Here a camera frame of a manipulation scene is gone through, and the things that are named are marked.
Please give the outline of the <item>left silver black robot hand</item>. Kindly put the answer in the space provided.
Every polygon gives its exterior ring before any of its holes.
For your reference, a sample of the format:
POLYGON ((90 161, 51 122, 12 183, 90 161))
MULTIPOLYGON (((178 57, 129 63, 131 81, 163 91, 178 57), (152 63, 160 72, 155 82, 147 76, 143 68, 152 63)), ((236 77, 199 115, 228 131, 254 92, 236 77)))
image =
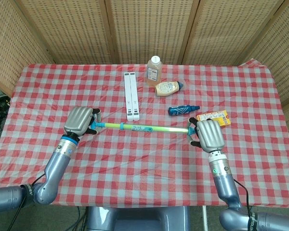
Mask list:
POLYGON ((101 122, 101 110, 99 108, 75 106, 67 117, 63 137, 78 143, 80 141, 79 138, 84 134, 96 135, 100 129, 95 126, 91 128, 94 122, 101 122))

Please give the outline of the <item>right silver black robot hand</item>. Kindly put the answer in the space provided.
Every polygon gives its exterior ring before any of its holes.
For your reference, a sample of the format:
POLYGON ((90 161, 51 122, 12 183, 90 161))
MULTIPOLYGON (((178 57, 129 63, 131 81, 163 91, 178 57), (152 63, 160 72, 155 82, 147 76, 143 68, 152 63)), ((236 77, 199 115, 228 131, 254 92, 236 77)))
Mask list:
POLYGON ((188 134, 187 137, 192 146, 201 148, 207 153, 221 151, 224 148, 225 142, 218 121, 211 119, 198 121, 196 118, 191 117, 188 119, 188 128, 190 128, 191 124, 195 125, 194 132, 199 139, 199 141, 195 141, 188 134))

